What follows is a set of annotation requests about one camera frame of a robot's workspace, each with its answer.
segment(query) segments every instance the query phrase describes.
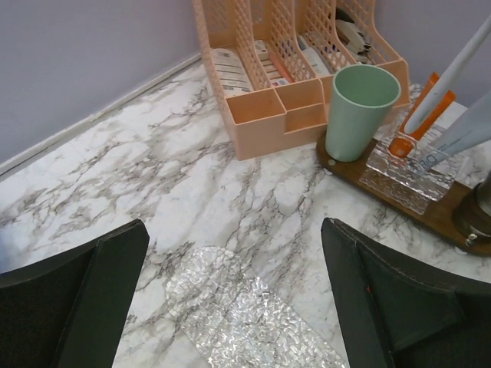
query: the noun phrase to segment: cup rim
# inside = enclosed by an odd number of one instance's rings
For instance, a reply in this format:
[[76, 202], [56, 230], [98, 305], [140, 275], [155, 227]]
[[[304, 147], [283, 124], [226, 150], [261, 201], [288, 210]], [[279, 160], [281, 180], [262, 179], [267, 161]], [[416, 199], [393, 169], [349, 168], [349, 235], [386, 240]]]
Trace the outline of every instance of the cup rim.
[[[385, 103], [383, 105], [377, 105], [377, 106], [370, 106], [370, 105], [363, 105], [361, 103], [356, 103], [352, 100], [349, 100], [348, 98], [346, 98], [340, 91], [339, 89], [336, 87], [336, 79], [338, 78], [338, 75], [342, 72], [342, 71], [345, 71], [347, 69], [350, 69], [352, 67], [362, 67], [362, 68], [371, 68], [371, 69], [378, 69], [379, 71], [383, 71], [385, 74], [388, 74], [389, 76], [392, 77], [392, 79], [395, 80], [396, 84], [397, 84], [397, 96], [391, 100], [390, 102], [388, 103]], [[395, 77], [395, 75], [393, 75], [392, 73], [386, 71], [385, 69], [381, 68], [381, 67], [378, 67], [376, 65], [369, 65], [369, 64], [353, 64], [353, 65], [348, 65], [347, 67], [343, 67], [342, 69], [340, 69], [339, 71], [336, 72], [336, 74], [334, 75], [334, 78], [332, 79], [332, 87], [336, 90], [336, 92], [338, 92], [338, 95], [345, 101], [349, 102], [350, 104], [353, 104], [355, 106], [358, 106], [358, 107], [364, 107], [364, 108], [368, 108], [368, 109], [380, 109], [382, 107], [389, 107], [390, 105], [393, 105], [396, 103], [397, 100], [399, 100], [399, 97], [400, 97], [400, 94], [401, 94], [401, 91], [402, 91], [402, 88], [400, 86], [400, 83], [399, 83], [399, 80]]]

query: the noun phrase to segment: organizer compartment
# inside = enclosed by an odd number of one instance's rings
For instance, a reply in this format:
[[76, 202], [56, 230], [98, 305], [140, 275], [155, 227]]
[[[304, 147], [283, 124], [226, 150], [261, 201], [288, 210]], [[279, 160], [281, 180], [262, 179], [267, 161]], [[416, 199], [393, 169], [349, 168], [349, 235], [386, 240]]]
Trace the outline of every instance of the organizer compartment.
[[[332, 78], [317, 78], [298, 46], [297, 34], [333, 71], [356, 60], [335, 27], [336, 6], [354, 19], [372, 44], [368, 58], [400, 81], [402, 94], [387, 120], [409, 105], [407, 63], [377, 33], [374, 0], [193, 0], [203, 63], [238, 159], [249, 159], [317, 140], [325, 130]], [[255, 52], [263, 40], [294, 83], [273, 87]], [[211, 48], [237, 52], [255, 91], [225, 97]]]

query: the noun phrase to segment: white marble surface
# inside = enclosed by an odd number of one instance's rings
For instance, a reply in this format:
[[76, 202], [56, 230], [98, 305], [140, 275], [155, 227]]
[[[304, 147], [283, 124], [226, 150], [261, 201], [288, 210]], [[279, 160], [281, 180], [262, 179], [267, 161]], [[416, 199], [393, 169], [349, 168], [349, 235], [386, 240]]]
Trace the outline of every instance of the white marble surface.
[[[465, 108], [454, 104], [451, 123]], [[491, 150], [461, 178], [478, 183]], [[330, 176], [314, 145], [239, 162], [198, 64], [0, 182], [2, 266], [16, 268], [142, 219], [150, 247], [116, 367], [205, 367], [169, 316], [167, 284], [201, 247], [234, 251], [341, 355], [321, 250], [335, 217], [405, 254], [491, 282], [491, 260], [459, 255], [407, 218]]]

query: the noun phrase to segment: clear acrylic holder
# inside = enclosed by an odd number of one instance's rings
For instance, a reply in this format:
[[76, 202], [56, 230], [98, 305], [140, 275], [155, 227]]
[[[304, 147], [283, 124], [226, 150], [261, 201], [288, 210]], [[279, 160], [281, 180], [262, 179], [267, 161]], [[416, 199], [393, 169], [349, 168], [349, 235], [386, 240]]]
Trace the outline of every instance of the clear acrylic holder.
[[[388, 132], [383, 134], [371, 152], [360, 181], [422, 215], [432, 201], [439, 201], [448, 192], [468, 157], [463, 154], [451, 157], [445, 155], [447, 159], [428, 172], [425, 171], [417, 158], [429, 153], [441, 154], [428, 143], [439, 137], [445, 129], [433, 125], [418, 142], [398, 131], [403, 118], [399, 116], [390, 129], [385, 127]], [[414, 147], [404, 159], [389, 152], [390, 143], [396, 137], [410, 141]]]

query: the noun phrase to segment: plastic tumbler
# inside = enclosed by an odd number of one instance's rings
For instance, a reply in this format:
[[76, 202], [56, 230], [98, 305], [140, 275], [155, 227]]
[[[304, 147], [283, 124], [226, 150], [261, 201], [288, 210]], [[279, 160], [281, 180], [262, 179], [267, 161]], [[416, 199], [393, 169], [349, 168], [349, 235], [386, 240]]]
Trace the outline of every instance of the plastic tumbler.
[[325, 149], [338, 161], [359, 159], [399, 99], [400, 84], [373, 65], [344, 67], [333, 78]]

